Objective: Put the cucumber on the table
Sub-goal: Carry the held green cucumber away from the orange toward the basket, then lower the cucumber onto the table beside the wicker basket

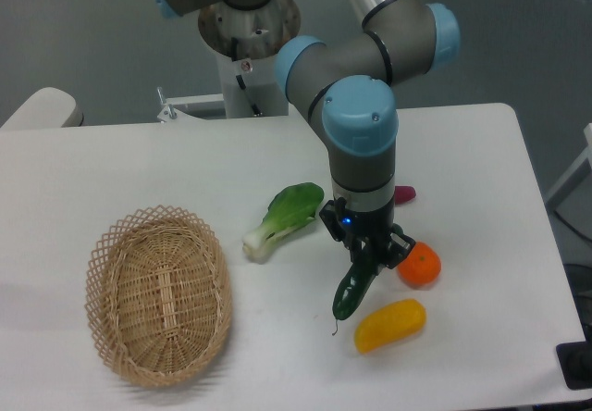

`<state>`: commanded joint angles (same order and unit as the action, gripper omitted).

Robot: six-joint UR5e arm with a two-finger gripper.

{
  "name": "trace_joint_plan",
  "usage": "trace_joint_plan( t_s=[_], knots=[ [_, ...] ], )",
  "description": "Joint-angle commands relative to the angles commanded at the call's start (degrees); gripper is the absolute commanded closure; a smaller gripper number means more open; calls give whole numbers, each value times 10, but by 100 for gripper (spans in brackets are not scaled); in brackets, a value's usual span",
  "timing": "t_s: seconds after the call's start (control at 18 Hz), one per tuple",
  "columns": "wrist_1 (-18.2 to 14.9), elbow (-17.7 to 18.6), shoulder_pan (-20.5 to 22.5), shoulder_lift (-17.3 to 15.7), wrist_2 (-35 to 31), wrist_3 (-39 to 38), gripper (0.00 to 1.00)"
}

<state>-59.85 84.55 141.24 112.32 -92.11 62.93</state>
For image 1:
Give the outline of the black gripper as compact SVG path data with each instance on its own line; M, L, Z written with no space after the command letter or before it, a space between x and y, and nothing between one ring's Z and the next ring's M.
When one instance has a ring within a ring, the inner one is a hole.
M364 250L372 253L382 268L394 269L415 247L415 240L394 223L394 198L370 212L350 210L344 198L329 200L320 218L336 242L350 252L353 265L364 263Z

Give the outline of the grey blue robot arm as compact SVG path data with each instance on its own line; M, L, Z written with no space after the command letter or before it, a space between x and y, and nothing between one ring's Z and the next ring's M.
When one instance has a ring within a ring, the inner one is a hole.
M450 63L460 29L441 4L350 0L362 31L330 47L300 34L293 0L155 0L167 18L198 16L216 56L226 115L296 108L328 151L333 198L321 217L356 268L396 267L413 240L393 229L398 118L392 88Z

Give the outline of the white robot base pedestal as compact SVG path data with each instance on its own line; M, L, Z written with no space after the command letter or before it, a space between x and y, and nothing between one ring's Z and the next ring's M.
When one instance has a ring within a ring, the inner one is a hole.
M288 103L274 66L300 29L293 0L156 0L163 13L199 12L198 30L214 53L227 118L284 116Z

